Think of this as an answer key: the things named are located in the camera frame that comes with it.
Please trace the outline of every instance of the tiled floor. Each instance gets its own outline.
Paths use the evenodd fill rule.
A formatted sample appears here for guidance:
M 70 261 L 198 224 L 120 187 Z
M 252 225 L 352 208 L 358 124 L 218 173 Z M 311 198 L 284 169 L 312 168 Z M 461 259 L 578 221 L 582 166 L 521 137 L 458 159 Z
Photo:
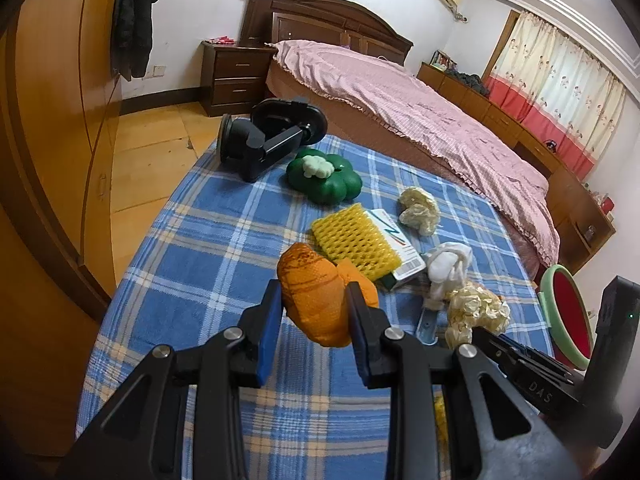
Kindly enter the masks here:
M 169 195 L 218 134 L 199 103 L 120 118 L 113 154 L 111 243 L 116 281 Z

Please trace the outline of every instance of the baseboard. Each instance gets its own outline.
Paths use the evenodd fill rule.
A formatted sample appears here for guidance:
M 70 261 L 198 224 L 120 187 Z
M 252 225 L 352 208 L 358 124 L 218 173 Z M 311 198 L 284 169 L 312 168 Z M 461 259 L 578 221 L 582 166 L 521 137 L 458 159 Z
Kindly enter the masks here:
M 122 100 L 120 114 L 127 115 L 150 108 L 161 106 L 180 105 L 197 101 L 200 97 L 200 87 L 178 88 L 176 90 L 165 90 L 155 94 L 138 95 Z

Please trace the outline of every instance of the barcode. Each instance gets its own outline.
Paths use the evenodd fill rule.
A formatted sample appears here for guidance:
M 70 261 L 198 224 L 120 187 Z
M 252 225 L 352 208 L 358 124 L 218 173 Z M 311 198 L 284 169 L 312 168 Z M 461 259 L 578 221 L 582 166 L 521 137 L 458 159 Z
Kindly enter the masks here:
M 410 270 L 417 269 L 421 265 L 422 265 L 422 260 L 420 258 L 414 258 L 413 260 L 409 260 L 407 263 L 402 264 L 394 272 L 396 274 L 402 275 L 409 272 Z

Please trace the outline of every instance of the white box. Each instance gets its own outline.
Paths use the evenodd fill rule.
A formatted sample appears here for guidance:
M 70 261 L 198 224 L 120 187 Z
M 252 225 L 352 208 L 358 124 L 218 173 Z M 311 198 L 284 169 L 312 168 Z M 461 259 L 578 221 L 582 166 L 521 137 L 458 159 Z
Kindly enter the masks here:
M 397 286 L 403 285 L 427 268 L 420 253 L 415 250 L 396 222 L 384 209 L 370 209 L 366 213 L 391 248 L 398 253 L 402 262 L 396 270 L 380 278 L 380 282 L 387 290 L 393 290 Z

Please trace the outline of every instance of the green toy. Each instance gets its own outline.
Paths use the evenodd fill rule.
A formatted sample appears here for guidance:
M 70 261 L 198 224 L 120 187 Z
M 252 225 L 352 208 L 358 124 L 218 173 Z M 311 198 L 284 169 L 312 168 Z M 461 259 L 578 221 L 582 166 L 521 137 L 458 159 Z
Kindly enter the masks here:
M 325 178 L 319 178 L 316 174 L 325 175 L 327 166 L 320 160 L 303 157 L 311 155 L 321 157 L 331 163 L 333 172 Z M 321 205 L 335 205 L 343 200 L 351 200 L 360 194 L 362 179 L 353 171 L 351 163 L 340 155 L 326 155 L 313 148 L 303 148 L 298 152 L 287 166 L 287 181 L 289 185 L 304 193 L 311 202 Z

